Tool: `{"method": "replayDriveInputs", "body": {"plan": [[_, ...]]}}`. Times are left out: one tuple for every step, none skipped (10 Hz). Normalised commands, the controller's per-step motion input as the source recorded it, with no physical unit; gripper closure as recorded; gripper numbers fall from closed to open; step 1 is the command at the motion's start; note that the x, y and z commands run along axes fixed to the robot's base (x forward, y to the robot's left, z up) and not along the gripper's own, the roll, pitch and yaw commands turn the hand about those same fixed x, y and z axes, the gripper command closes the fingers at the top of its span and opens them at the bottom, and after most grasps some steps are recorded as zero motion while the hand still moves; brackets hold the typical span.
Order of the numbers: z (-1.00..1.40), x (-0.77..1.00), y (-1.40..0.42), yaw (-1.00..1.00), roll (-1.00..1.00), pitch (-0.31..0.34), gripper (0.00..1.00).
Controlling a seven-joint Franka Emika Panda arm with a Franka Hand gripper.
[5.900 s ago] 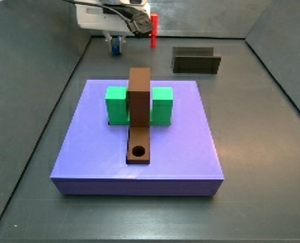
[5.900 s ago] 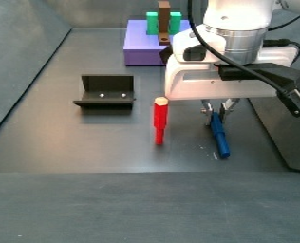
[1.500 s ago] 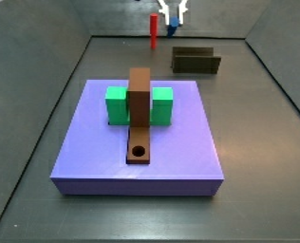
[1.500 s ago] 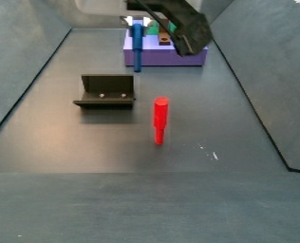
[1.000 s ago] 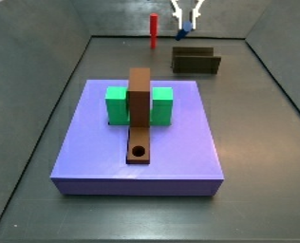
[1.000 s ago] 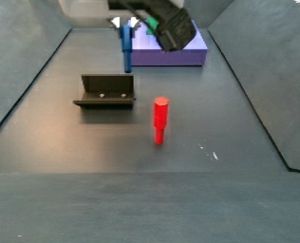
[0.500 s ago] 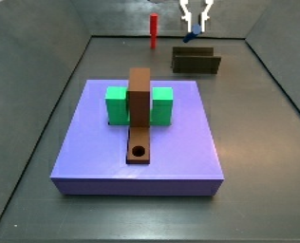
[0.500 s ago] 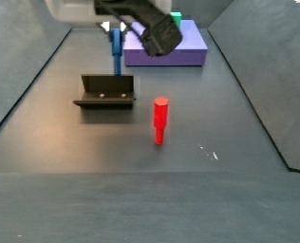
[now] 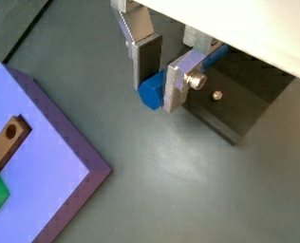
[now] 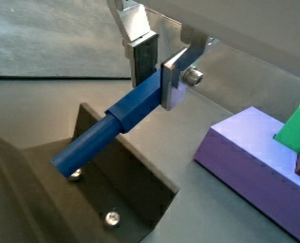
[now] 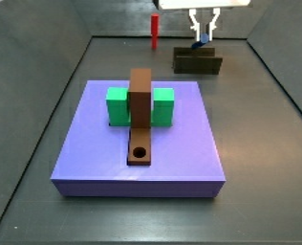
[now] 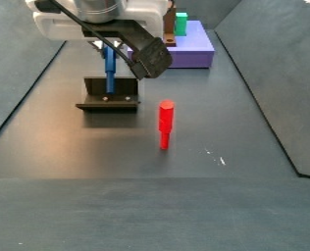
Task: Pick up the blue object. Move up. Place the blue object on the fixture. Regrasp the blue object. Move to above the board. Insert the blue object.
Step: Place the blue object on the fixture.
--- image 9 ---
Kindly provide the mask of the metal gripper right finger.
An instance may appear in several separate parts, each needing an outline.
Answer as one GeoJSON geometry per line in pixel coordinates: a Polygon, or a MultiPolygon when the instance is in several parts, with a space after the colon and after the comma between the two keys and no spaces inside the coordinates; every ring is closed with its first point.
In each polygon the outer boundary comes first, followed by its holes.
{"type": "Polygon", "coordinates": [[[173,112],[188,99],[188,92],[206,83],[206,68],[225,55],[225,44],[198,29],[186,26],[184,43],[190,47],[168,66],[162,108],[173,112]]]}

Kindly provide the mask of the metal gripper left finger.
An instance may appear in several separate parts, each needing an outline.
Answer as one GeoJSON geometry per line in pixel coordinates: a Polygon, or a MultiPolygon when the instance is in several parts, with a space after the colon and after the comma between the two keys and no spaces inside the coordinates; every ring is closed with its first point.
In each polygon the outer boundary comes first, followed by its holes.
{"type": "Polygon", "coordinates": [[[134,64],[134,88],[160,72],[162,36],[154,31],[149,8],[134,0],[112,0],[117,22],[134,64]]]}

